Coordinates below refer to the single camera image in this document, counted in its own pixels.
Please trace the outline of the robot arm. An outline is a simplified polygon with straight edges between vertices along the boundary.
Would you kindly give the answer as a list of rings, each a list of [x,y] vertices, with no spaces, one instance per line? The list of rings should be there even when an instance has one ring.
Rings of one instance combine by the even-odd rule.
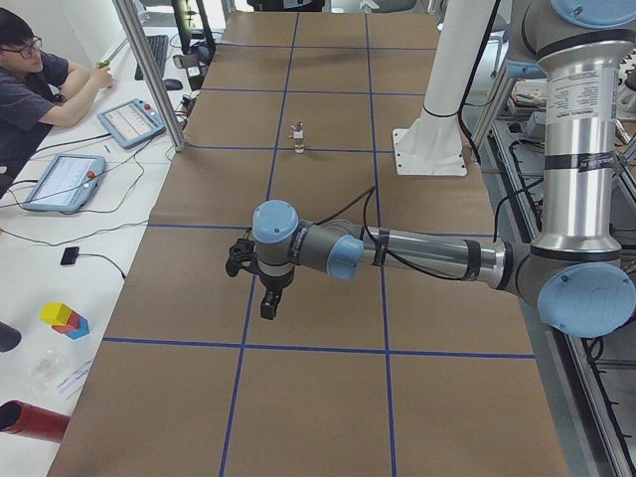
[[[276,315],[283,289],[304,265],[349,279],[360,262],[398,262],[450,281],[482,281],[534,306],[546,324],[596,338],[626,324],[635,285],[610,233],[616,160],[618,66],[635,44],[631,1],[525,1],[513,9],[512,48],[547,78],[547,123],[539,235],[528,243],[444,241],[334,221],[299,219],[283,201],[252,221],[249,270],[265,288],[260,314]]]

